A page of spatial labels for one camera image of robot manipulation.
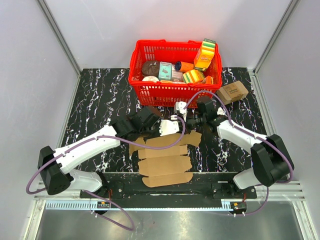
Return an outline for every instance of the red plastic basket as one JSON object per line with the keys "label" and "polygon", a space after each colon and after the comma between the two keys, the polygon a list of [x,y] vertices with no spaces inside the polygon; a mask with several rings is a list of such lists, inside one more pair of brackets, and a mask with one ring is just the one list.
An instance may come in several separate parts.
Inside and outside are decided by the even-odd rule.
{"label": "red plastic basket", "polygon": [[[163,83],[142,81],[142,65],[149,60],[176,63],[193,63],[201,46],[200,41],[172,42],[166,40],[139,40],[131,57],[129,83],[133,86],[140,103],[148,106],[173,107],[176,102],[187,102],[197,92],[208,90],[215,93],[222,85],[222,64],[218,44],[215,45],[214,58],[205,71],[205,76],[213,77],[213,84],[199,83]],[[209,93],[198,95],[210,96]],[[188,106],[197,107],[197,97]]]}

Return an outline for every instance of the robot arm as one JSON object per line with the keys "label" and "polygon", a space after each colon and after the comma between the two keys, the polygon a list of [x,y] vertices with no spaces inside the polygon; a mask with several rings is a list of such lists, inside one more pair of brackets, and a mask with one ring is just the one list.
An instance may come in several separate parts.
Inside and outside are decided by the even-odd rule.
{"label": "robot arm", "polygon": [[283,153],[294,169],[294,164],[280,136],[258,134],[233,121],[230,123],[225,116],[217,115],[210,97],[203,96],[197,99],[198,115],[195,117],[187,118],[183,108],[183,103],[178,102],[175,105],[175,111],[185,117],[188,128],[207,126],[217,137],[228,140],[251,154],[252,168],[241,171],[234,176],[233,180],[229,182],[230,189],[240,192],[258,184],[269,187],[290,173],[289,166],[282,157],[257,137],[266,140]]}
{"label": "robot arm", "polygon": [[[269,187],[290,172],[287,163],[271,147],[256,139],[258,136],[280,150],[289,160],[292,169],[294,168],[289,153],[278,135],[266,136],[257,134],[233,121],[230,123],[225,116],[217,115],[212,100],[207,96],[198,98],[198,115],[195,117],[187,117],[185,106],[185,102],[177,102],[174,110],[184,118],[187,132],[199,126],[207,126],[217,137],[229,140],[251,154],[252,168],[238,173],[228,183],[230,191],[240,192],[257,184]],[[252,136],[245,134],[241,129],[249,132]],[[118,147],[120,140],[117,137],[135,141],[140,136],[145,136],[145,139],[149,139],[179,131],[178,121],[161,120],[161,113],[154,107],[147,106],[139,113],[118,117],[110,125],[104,126],[94,134],[71,145],[55,150],[46,146],[40,151],[38,168],[54,157],[62,156],[40,173],[47,193],[55,195],[66,189],[87,190],[90,192],[99,190],[107,182],[103,174],[79,171],[74,168],[101,152]],[[102,138],[101,136],[103,135],[114,138]]]}
{"label": "robot arm", "polygon": [[68,190],[95,192],[107,180],[99,172],[84,172],[74,168],[91,157],[108,149],[118,147],[122,138],[135,141],[144,135],[146,138],[160,137],[179,132],[177,120],[161,119],[161,113],[154,107],[144,107],[139,113],[118,117],[102,129],[68,146],[52,150],[46,146],[40,150],[38,168],[51,159],[62,155],[41,173],[49,195]]}

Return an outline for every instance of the cardboard box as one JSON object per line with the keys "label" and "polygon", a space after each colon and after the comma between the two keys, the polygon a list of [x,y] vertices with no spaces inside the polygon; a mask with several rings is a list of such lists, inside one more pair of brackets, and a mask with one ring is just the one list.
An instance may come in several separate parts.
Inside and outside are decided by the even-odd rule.
{"label": "cardboard box", "polygon": [[240,81],[222,86],[218,91],[216,91],[216,94],[225,105],[244,99],[248,93],[248,90]]}
{"label": "cardboard box", "polygon": [[[181,136],[180,133],[175,133],[175,134],[148,139],[146,142],[144,141],[143,137],[139,137],[135,141],[135,143],[142,144],[145,146],[151,146],[151,147],[164,147],[164,146],[173,144],[175,141],[178,140],[180,136]],[[201,142],[201,133],[191,131],[190,134],[185,134],[181,139],[181,141],[176,144],[176,146],[191,144],[193,146],[199,147],[200,142]],[[130,144],[129,155],[131,156],[133,152],[139,149],[144,149],[144,148]]]}
{"label": "cardboard box", "polygon": [[[144,144],[152,147],[164,147],[174,143],[180,133],[156,137],[148,139],[144,143],[142,138],[139,138],[136,143]],[[192,172],[189,170],[192,165],[188,154],[186,144],[199,146],[201,134],[192,131],[190,134],[185,134],[181,141],[175,146],[163,150],[146,149],[130,145],[130,154],[138,150],[138,157],[142,159],[138,162],[139,173],[145,177],[142,178],[143,183],[150,188],[168,186],[173,184],[183,184],[189,182],[192,177]]]}

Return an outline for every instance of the small box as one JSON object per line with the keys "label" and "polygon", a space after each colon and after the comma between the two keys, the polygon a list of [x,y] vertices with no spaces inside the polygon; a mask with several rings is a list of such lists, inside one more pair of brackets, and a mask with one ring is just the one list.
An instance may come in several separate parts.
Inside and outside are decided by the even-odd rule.
{"label": "small box", "polygon": [[202,84],[214,84],[214,78],[212,76],[206,76],[202,81]]}
{"label": "small box", "polygon": [[205,75],[196,69],[192,69],[190,71],[185,72],[183,75],[183,81],[186,84],[196,84],[204,80]]}
{"label": "small box", "polygon": [[182,74],[184,74],[183,72],[180,72],[180,71],[177,71],[176,68],[175,68],[175,65],[172,64],[172,76],[171,76],[171,81],[172,82],[180,82],[180,83],[183,83],[184,80],[183,80],[183,77],[182,77]]}
{"label": "small box", "polygon": [[215,56],[215,51],[216,42],[205,38],[193,60],[194,69],[205,72]]}
{"label": "small box", "polygon": [[224,105],[244,99],[248,93],[248,90],[240,81],[222,86],[218,91],[216,91],[216,94],[222,100]]}
{"label": "small box", "polygon": [[171,81],[171,75],[172,75],[172,63],[161,61],[158,79]]}

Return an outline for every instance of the small brown box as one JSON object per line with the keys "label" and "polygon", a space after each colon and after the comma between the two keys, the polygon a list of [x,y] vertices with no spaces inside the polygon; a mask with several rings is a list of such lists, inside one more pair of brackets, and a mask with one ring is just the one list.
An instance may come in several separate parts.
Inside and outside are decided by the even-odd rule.
{"label": "small brown box", "polygon": [[216,91],[216,94],[225,105],[244,99],[248,93],[248,90],[240,81],[222,86],[218,91]]}

